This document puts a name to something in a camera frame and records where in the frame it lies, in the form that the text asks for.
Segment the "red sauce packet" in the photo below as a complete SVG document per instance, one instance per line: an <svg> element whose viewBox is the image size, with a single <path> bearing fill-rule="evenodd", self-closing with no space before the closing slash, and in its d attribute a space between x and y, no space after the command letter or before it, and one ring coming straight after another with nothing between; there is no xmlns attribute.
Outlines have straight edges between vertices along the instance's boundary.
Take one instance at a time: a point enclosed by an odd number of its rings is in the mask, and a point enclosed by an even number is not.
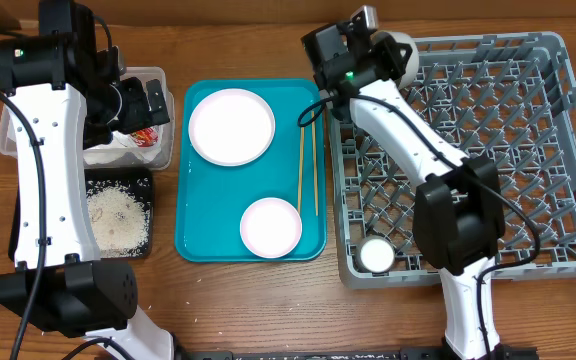
<svg viewBox="0 0 576 360"><path fill-rule="evenodd" d="M156 127L148 127L131 133L130 139L139 148L149 148L159 142L159 132Z"/></svg>

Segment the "white napkin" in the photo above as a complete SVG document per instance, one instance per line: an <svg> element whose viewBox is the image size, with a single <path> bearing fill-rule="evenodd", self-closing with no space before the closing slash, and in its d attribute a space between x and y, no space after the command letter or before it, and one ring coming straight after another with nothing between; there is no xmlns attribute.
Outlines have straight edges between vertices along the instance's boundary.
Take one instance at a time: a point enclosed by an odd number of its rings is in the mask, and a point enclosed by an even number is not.
<svg viewBox="0 0 576 360"><path fill-rule="evenodd" d="M113 139L108 145L98 145L84 151L84 161L87 165L108 165L117 163L121 166L131 161L136 164L151 163L161 152L161 135L159 142L149 148L139 148L130 139L130 134L113 133Z"/></svg>

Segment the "large white plate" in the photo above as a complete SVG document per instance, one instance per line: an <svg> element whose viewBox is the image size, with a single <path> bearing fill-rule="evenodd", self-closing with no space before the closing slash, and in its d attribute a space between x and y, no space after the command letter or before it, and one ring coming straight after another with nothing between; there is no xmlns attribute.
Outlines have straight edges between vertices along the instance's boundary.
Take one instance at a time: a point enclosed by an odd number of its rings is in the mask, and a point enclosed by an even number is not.
<svg viewBox="0 0 576 360"><path fill-rule="evenodd" d="M269 148L275 116L256 93L240 88L216 91L192 111L188 136L206 161L225 167L246 165Z"/></svg>

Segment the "small pink-white bowl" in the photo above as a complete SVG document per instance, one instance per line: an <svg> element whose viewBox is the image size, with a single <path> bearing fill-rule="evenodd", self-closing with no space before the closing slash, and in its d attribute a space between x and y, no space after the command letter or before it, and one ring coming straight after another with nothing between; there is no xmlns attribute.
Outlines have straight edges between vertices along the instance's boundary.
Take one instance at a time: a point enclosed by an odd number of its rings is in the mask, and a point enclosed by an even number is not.
<svg viewBox="0 0 576 360"><path fill-rule="evenodd" d="M302 235L302 220L289 202L266 197L252 203L240 220L244 246L265 259L281 258L294 250Z"/></svg>

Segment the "white cup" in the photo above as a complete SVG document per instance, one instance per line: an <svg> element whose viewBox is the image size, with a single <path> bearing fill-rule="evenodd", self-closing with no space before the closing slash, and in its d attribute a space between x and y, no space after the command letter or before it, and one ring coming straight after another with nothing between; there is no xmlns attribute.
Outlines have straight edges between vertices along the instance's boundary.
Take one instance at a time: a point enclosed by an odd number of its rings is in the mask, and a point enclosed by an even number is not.
<svg viewBox="0 0 576 360"><path fill-rule="evenodd" d="M357 245L356 262L363 272L385 273L395 262L395 250L387 239L375 235L368 236Z"/></svg>

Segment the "grey bowl with rice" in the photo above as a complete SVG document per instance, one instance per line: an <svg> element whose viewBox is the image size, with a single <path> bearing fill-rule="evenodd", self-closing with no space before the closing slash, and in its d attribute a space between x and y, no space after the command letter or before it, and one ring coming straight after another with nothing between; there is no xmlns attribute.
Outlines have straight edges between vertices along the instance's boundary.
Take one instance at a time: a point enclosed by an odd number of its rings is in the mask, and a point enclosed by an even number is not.
<svg viewBox="0 0 576 360"><path fill-rule="evenodd" d="M392 38L397 42L400 48L399 53L405 62L405 72L398 80L396 80L398 89L402 90L411 85L416 79L416 74L420 64L419 51L414 39L403 32L379 31L373 37L373 41L377 42L386 38Z"/></svg>

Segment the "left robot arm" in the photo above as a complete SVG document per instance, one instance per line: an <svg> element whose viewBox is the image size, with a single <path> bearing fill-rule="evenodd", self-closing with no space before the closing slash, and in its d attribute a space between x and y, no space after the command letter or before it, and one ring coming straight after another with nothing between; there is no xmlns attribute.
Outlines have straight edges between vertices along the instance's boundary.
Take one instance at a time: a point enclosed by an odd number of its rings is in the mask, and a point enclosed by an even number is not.
<svg viewBox="0 0 576 360"><path fill-rule="evenodd" d="M169 121L159 81L122 78L99 50L96 17L72 1L43 1L35 36L0 41L0 100L16 135L19 230L0 304L22 326L100 345L126 359L179 359L176 337L139 307L131 266L104 260L86 200L85 149Z"/></svg>

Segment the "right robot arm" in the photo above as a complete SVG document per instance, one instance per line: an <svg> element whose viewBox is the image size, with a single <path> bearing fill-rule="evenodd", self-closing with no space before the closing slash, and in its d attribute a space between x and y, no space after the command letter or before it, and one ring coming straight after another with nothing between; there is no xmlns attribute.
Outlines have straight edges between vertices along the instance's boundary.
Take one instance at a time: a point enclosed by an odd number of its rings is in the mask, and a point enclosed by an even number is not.
<svg viewBox="0 0 576 360"><path fill-rule="evenodd" d="M500 338L488 270L505 231L496 167L451 145L407 103L401 90L416 77L418 47L405 33L379 30L374 7L301 42L321 102L367 132L413 188L413 238L440 274L447 356L491 358Z"/></svg>

